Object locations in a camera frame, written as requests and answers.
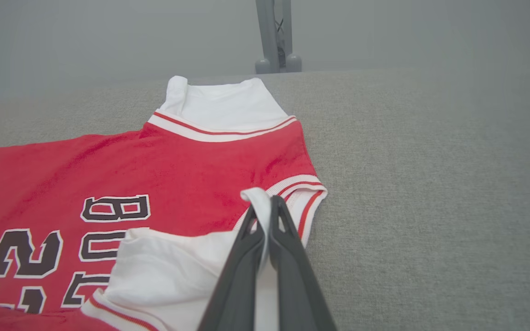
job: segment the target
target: basketball jersey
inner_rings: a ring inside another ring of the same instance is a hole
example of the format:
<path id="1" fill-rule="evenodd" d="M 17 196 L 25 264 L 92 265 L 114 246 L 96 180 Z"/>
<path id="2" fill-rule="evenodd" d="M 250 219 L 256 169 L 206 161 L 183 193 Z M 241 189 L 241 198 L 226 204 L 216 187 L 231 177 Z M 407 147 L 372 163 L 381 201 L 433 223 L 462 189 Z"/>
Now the basketball jersey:
<path id="1" fill-rule="evenodd" d="M 139 131 L 0 148 L 0 306 L 34 314 L 83 306 L 95 315 L 96 303 L 107 310 L 121 300 L 111 288 L 101 295 L 109 283 L 135 283 L 136 273 L 112 268 L 131 269 L 132 252 L 159 258 L 153 250 L 171 265 L 161 280 L 181 276 L 177 261 L 212 265 L 212 277 L 198 269 L 187 278 L 191 292 L 209 296 L 248 208 L 239 192 L 250 187 L 286 199 L 305 244 L 326 189 L 300 123 L 257 78 L 188 86 L 173 77 L 166 102 Z M 168 245 L 157 249 L 161 242 Z M 118 292 L 153 307 L 194 298 L 149 302 L 141 291 Z"/>

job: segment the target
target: gray wall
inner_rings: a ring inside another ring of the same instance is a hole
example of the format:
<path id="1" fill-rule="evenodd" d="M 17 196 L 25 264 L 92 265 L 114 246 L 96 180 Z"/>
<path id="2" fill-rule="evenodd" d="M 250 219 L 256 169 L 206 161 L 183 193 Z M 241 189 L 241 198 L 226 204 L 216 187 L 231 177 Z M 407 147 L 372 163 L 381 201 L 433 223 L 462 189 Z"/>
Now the gray wall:
<path id="1" fill-rule="evenodd" d="M 292 0 L 303 70 L 530 67 L 530 0 Z"/>
<path id="2" fill-rule="evenodd" d="M 0 98 L 251 74 L 262 57 L 254 1 L 0 0 Z"/>

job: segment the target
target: white fabric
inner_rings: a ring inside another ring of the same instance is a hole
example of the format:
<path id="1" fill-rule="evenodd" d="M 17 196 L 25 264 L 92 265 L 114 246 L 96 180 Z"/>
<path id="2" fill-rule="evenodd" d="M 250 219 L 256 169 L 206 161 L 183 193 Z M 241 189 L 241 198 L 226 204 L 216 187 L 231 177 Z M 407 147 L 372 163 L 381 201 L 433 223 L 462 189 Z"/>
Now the white fabric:
<path id="1" fill-rule="evenodd" d="M 269 232 L 271 201 L 260 188 L 242 192 L 255 208 L 261 227 Z M 120 243 L 116 264 L 105 291 L 97 289 L 81 310 L 120 330 L 138 329 L 132 319 L 162 331 L 195 331 L 238 231 L 182 237 L 149 228 L 132 228 Z M 269 260 L 257 283 L 256 330 L 277 329 L 277 285 Z M 120 318 L 120 314 L 130 320 Z"/>
<path id="2" fill-rule="evenodd" d="M 190 86 L 187 78 L 174 76 L 164 104 L 156 111 L 212 130 L 271 128 L 288 117 L 258 78 L 238 84 Z"/>

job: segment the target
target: gray tablecloth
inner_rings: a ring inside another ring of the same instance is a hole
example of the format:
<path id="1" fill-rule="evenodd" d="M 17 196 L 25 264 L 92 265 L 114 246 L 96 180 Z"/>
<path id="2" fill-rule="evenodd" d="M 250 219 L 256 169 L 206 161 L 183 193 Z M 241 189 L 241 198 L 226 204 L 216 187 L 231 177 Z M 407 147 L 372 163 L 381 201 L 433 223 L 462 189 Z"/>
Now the gray tablecloth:
<path id="1" fill-rule="evenodd" d="M 339 329 L 530 330 L 530 73 L 261 79 L 330 191 L 307 253 Z M 138 130 L 166 86 L 0 101 L 0 146 Z"/>

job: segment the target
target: black object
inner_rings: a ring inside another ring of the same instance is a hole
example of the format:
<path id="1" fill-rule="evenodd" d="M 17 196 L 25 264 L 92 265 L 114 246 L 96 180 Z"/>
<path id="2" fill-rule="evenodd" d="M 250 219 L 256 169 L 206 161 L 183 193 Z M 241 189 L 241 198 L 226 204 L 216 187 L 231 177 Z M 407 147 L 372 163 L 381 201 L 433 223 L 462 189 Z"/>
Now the black object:
<path id="1" fill-rule="evenodd" d="M 335 331 L 330 311 L 282 197 L 271 198 L 271 263 L 277 270 L 280 331 Z M 256 223 L 256 230 L 251 232 Z M 248 209 L 198 331 L 252 331 L 265 233 Z"/>

